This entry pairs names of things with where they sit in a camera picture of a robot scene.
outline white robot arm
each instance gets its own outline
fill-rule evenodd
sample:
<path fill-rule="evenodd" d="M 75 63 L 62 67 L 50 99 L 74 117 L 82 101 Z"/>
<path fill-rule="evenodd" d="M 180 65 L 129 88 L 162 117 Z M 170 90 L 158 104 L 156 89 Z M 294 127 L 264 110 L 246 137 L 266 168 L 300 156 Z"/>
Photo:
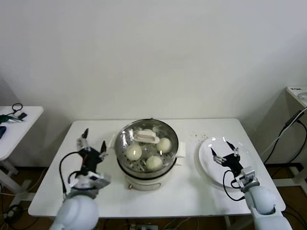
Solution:
<path fill-rule="evenodd" d="M 260 186 L 255 170 L 250 166 L 243 168 L 239 163 L 238 148 L 229 142 L 227 144 L 234 153 L 219 157 L 211 148 L 213 159 L 218 164 L 230 168 L 235 178 L 232 183 L 237 182 L 244 193 L 247 206 L 254 218 L 255 228 L 257 230 L 292 230 L 288 220 L 281 213 L 276 195 Z"/>
<path fill-rule="evenodd" d="M 100 152 L 89 147 L 86 137 L 88 129 L 77 140 L 78 153 L 82 159 L 79 171 L 72 172 L 68 177 L 71 188 L 66 194 L 63 187 L 63 204 L 51 226 L 51 230 L 92 230 L 98 222 L 98 206 L 94 201 L 100 189 L 111 183 L 111 177 L 96 173 L 97 164 L 104 160 L 106 143 L 103 142 Z"/>

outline floor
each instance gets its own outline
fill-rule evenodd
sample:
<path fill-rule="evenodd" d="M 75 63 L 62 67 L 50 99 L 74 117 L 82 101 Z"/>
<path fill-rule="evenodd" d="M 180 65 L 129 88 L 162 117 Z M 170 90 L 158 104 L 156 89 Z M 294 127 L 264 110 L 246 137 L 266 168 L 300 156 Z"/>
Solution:
<path fill-rule="evenodd" d="M 268 168 L 269 173 L 272 175 L 279 168 Z M 34 182 L 36 182 L 41 174 L 43 169 L 19 169 L 19 174 L 16 176 L 12 176 L 12 178 L 19 184 L 21 184 L 25 178 L 32 178 Z M 291 178 L 292 174 L 287 169 L 284 168 L 280 170 L 275 176 L 274 179 L 279 178 Z M 38 185 L 33 188 L 31 192 L 35 192 L 38 189 Z M 295 208 L 305 220 L 307 220 L 307 196 L 305 196 L 304 192 L 300 187 L 284 187 L 279 188 L 281 195 L 284 198 L 285 203 L 289 204 L 293 208 Z M 3 190 L 4 193 L 9 193 L 7 189 Z M 3 208 L 7 210 L 8 205 L 12 201 L 12 196 L 4 195 L 2 196 Z M 22 202 L 22 206 L 24 209 L 29 207 L 30 202 Z M 292 216 L 289 214 L 285 214 L 286 218 L 289 220 L 292 228 L 294 230 L 303 230 L 304 227 Z M 231 222 L 238 220 L 239 216 L 230 217 Z M 36 218 L 30 216 L 27 211 L 23 213 L 21 219 L 13 224 L 15 229 L 23 229 L 29 225 L 31 225 Z M 169 218 L 157 218 L 157 219 L 100 219 L 97 225 L 97 230 L 127 230 L 130 224 L 145 224 L 152 223 L 159 226 L 161 230 L 167 223 L 172 221 L 173 219 Z M 184 218 L 176 218 L 173 222 L 167 226 L 168 228 L 174 228 L 177 226 Z M 0 227 L 3 223 L 2 215 L 0 217 Z M 32 227 L 28 228 L 29 230 L 44 230 L 49 229 L 52 224 L 52 220 L 49 218 L 39 218 L 38 221 Z M 213 229 L 213 230 L 225 230 L 226 224 L 223 217 L 199 217 L 199 218 L 191 218 L 186 222 L 182 223 L 178 230 L 196 230 L 197 225 L 199 224 L 199 230 L 204 229 Z M 253 224 L 247 226 L 245 230 L 253 230 Z"/>

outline white plate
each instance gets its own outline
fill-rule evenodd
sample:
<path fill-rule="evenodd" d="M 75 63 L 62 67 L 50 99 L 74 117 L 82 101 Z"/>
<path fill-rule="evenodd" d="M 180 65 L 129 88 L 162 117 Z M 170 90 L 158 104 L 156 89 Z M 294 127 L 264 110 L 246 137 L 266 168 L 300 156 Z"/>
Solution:
<path fill-rule="evenodd" d="M 213 155 L 211 148 L 215 151 L 215 153 L 220 156 L 224 157 L 227 156 L 233 151 L 230 149 L 226 141 L 233 144 L 236 148 L 239 148 L 240 154 L 240 164 L 243 168 L 252 166 L 253 169 L 256 171 L 256 168 L 253 164 L 253 159 L 249 154 L 249 151 L 239 142 L 234 142 L 228 138 L 216 137 L 216 138 L 208 138 L 205 140 L 199 150 L 199 159 L 201 162 L 201 166 L 205 170 L 205 172 L 217 183 L 223 185 L 223 175 L 226 170 L 230 170 L 228 167 L 223 167 L 222 165 L 216 163 L 213 160 Z M 228 172 L 225 176 L 225 186 L 231 187 L 230 182 L 234 179 L 234 176 L 231 172 Z"/>

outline steamed bun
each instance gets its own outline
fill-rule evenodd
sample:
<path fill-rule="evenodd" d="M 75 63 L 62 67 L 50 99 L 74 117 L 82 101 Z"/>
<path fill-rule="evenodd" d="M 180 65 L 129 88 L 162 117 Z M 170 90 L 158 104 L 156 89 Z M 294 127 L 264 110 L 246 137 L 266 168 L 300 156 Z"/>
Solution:
<path fill-rule="evenodd" d="M 162 160 L 160 157 L 157 156 L 151 156 L 150 158 L 147 159 L 146 161 L 146 168 L 148 170 L 155 170 L 158 169 L 162 166 Z"/>
<path fill-rule="evenodd" d="M 161 138 L 157 144 L 157 149 L 162 151 L 162 153 L 169 153 L 172 149 L 172 142 L 168 138 Z"/>
<path fill-rule="evenodd" d="M 130 161 L 137 161 L 142 156 L 141 147 L 137 144 L 128 146 L 126 156 Z"/>

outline black wire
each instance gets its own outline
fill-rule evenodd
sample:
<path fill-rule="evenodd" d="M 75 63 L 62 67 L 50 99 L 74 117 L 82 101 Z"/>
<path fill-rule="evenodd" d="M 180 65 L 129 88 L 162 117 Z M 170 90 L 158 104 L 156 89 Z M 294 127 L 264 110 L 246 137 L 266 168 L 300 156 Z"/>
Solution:
<path fill-rule="evenodd" d="M 283 169 L 283 167 L 280 167 L 276 172 L 274 172 L 274 174 L 271 176 L 271 178 L 273 179 L 273 177 L 274 177 L 281 169 Z"/>
<path fill-rule="evenodd" d="M 68 156 L 70 156 L 70 155 L 72 155 L 72 154 L 75 154 L 75 153 L 78 154 L 78 152 L 71 152 L 71 153 L 67 154 L 65 157 L 63 157 L 63 158 L 61 159 L 61 161 L 60 161 L 60 163 L 59 163 L 59 176 L 60 176 L 61 182 L 62 182 L 63 194 L 65 194 L 65 195 L 66 195 L 67 190 L 66 190 L 65 183 L 64 183 L 64 180 L 63 180 L 63 176 L 62 176 L 62 163 L 63 163 L 63 161 L 65 160 L 65 158 L 67 158 Z"/>
<path fill-rule="evenodd" d="M 130 224 L 129 224 L 129 221 L 128 221 L 128 219 L 126 219 L 126 224 L 127 224 L 127 230 L 129 230 L 130 229 Z"/>
<path fill-rule="evenodd" d="M 233 188 L 236 188 L 236 189 L 240 188 L 240 186 L 239 186 L 239 187 L 235 187 L 235 186 L 233 185 L 233 183 L 235 183 L 235 182 L 236 182 L 236 181 L 233 180 L 233 181 L 230 183 L 230 185 L 231 185 Z"/>
<path fill-rule="evenodd" d="M 304 148 L 304 146 L 306 144 L 306 141 L 307 141 L 307 128 L 306 128 L 306 126 L 300 120 L 297 120 L 296 122 L 301 124 L 304 127 L 304 130 L 305 130 L 305 140 L 304 140 L 304 143 L 303 143 L 302 147 L 300 148 L 299 152 L 292 158 L 292 160 L 289 161 L 289 163 L 291 163 L 292 161 L 294 161 L 298 157 L 298 155 L 301 153 L 301 151 Z"/>
<path fill-rule="evenodd" d="M 304 225 L 304 223 L 297 216 L 293 215 L 290 212 L 283 212 L 283 213 L 286 213 L 286 214 L 289 214 L 289 215 L 293 216 L 298 222 L 300 222 L 300 224 L 304 227 L 304 229 L 307 230 L 307 227 Z"/>
<path fill-rule="evenodd" d="M 284 126 L 284 127 L 282 128 L 282 130 L 279 132 L 278 136 L 281 135 L 281 133 L 284 131 L 285 128 L 286 128 L 286 126 Z M 269 154 L 268 158 L 265 160 L 265 162 L 264 162 L 263 164 L 265 164 L 265 163 L 269 160 L 269 158 L 271 157 L 271 155 L 273 154 L 273 152 L 274 152 L 274 150 L 275 150 L 275 148 L 276 148 L 276 145 L 277 145 L 278 141 L 279 141 L 279 139 L 277 139 L 277 141 L 275 142 L 274 147 L 273 147 L 271 153 Z"/>
<path fill-rule="evenodd" d="M 71 176 L 72 175 L 74 175 L 74 174 L 76 174 L 76 173 L 78 173 L 79 171 L 73 171 L 71 174 L 69 174 L 69 176 L 68 176 L 68 183 L 70 184 L 71 183 Z"/>
<path fill-rule="evenodd" d="M 3 187 L 1 183 L 0 183 L 0 186 L 1 186 L 1 192 L 3 193 Z M 0 194 L 0 196 L 1 196 L 1 211 L 2 211 L 2 214 L 4 214 L 3 195 Z"/>
<path fill-rule="evenodd" d="M 227 170 L 226 172 L 224 172 L 224 176 L 223 176 L 223 187 L 224 187 L 224 191 L 226 192 L 226 195 L 227 195 L 230 199 L 232 199 L 233 201 L 240 201 L 240 200 L 245 199 L 244 196 L 241 197 L 241 198 L 239 198 L 239 199 L 233 199 L 233 198 L 228 194 L 228 192 L 226 191 L 226 187 L 225 187 L 225 176 L 226 176 L 226 173 L 228 173 L 228 172 L 231 172 L 231 170 Z"/>
<path fill-rule="evenodd" d="M 307 128 L 306 126 L 300 121 L 300 120 L 297 120 L 296 121 L 297 123 L 301 124 L 303 127 L 304 127 L 304 130 L 305 130 L 305 140 L 304 140 L 304 143 L 303 145 L 301 146 L 300 150 L 298 151 L 298 153 L 292 158 L 292 160 L 290 160 L 288 162 L 288 164 L 290 164 L 292 161 L 294 161 L 298 156 L 299 154 L 302 152 L 304 146 L 306 145 L 306 142 L 307 142 Z M 277 170 L 272 176 L 271 178 L 273 178 L 283 167 L 281 167 L 279 170 Z"/>
<path fill-rule="evenodd" d="M 20 108 L 20 109 L 14 109 L 14 106 L 16 106 L 16 105 L 20 105 L 21 108 Z M 21 110 L 23 109 L 23 107 L 24 107 L 24 105 L 21 104 L 21 103 L 15 103 L 15 104 L 13 104 L 13 105 L 12 105 L 12 110 L 13 110 L 13 112 L 12 112 L 12 113 L 9 113 L 9 114 L 6 114 L 6 116 L 11 115 L 11 114 L 15 114 L 17 111 L 21 111 Z"/>
<path fill-rule="evenodd" d="M 295 208 L 291 207 L 289 204 L 286 203 L 286 205 L 287 205 L 289 208 L 291 208 L 291 209 L 302 219 L 302 221 L 303 221 L 304 224 L 305 224 L 305 227 L 307 227 L 306 221 L 304 220 L 304 218 L 302 217 L 302 215 L 301 215 L 298 211 L 296 211 Z"/>
<path fill-rule="evenodd" d="M 16 229 L 16 228 L 14 228 L 11 224 L 9 224 L 9 226 L 10 226 L 10 228 L 12 228 L 13 230 L 26 230 L 26 229 L 29 229 L 30 227 L 32 227 L 33 225 L 35 225 L 36 222 L 38 221 L 38 219 L 39 219 L 39 217 L 36 218 L 36 220 L 35 220 L 32 224 L 30 224 L 28 227 L 25 227 L 25 228 L 23 228 L 23 229 Z"/>

